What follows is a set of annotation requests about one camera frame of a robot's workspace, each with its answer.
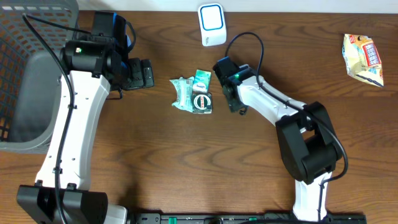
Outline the dark green Zam-Buk tin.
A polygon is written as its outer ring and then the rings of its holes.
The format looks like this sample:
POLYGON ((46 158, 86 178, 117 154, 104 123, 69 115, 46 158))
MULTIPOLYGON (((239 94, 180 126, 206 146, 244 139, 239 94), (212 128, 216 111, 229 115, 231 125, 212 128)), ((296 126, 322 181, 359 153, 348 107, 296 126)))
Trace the dark green Zam-Buk tin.
POLYGON ((192 98, 194 114, 211 114, 213 100, 210 93, 194 93, 192 98))

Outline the mint green wipes packet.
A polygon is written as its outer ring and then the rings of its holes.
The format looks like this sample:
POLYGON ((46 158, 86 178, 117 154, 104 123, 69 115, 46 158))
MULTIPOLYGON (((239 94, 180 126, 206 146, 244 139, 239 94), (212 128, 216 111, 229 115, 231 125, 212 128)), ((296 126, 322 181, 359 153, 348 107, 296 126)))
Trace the mint green wipes packet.
POLYGON ((190 113, 193 112, 193 81, 194 77, 180 77, 179 79, 170 80, 177 92, 177 99, 172 103, 172 106, 190 113))

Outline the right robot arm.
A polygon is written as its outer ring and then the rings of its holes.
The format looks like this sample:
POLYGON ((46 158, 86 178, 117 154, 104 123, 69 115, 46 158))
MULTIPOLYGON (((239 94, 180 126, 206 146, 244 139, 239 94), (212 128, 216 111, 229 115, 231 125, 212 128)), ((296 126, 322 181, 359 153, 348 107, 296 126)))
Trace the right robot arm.
POLYGON ((296 219, 323 221, 327 185, 336 179, 336 163, 346 159, 326 108, 289 98, 248 65, 232 63, 213 70, 231 111, 243 113, 250 107, 275 126, 282 162, 295 180, 296 219))

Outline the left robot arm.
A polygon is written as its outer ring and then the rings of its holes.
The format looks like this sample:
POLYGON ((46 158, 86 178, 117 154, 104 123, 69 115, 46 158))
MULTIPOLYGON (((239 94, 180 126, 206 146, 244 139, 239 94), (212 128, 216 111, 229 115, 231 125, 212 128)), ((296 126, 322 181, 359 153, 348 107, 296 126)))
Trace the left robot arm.
POLYGON ((129 223, 127 208, 90 191, 91 155, 109 92, 153 87, 151 61, 84 40, 68 41, 61 59, 67 72, 50 147, 34 185, 20 185, 17 203, 37 223, 129 223))

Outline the teal Kleenex tissue pack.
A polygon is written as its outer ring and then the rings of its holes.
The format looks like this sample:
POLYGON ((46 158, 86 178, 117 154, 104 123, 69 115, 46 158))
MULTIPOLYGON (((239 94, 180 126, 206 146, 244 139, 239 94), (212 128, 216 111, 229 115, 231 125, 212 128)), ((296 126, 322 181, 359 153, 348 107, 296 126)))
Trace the teal Kleenex tissue pack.
POLYGON ((208 93, 211 81, 211 72, 197 70, 193 81, 193 91, 198 93, 208 93))

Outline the cream blue chips bag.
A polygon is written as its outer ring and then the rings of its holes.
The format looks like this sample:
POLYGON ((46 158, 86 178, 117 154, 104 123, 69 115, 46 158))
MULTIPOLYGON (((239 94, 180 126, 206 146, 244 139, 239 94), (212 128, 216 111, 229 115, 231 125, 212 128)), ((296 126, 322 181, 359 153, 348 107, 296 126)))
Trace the cream blue chips bag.
POLYGON ((342 56, 350 77, 380 88, 384 86, 382 61, 372 38, 345 34, 342 56))

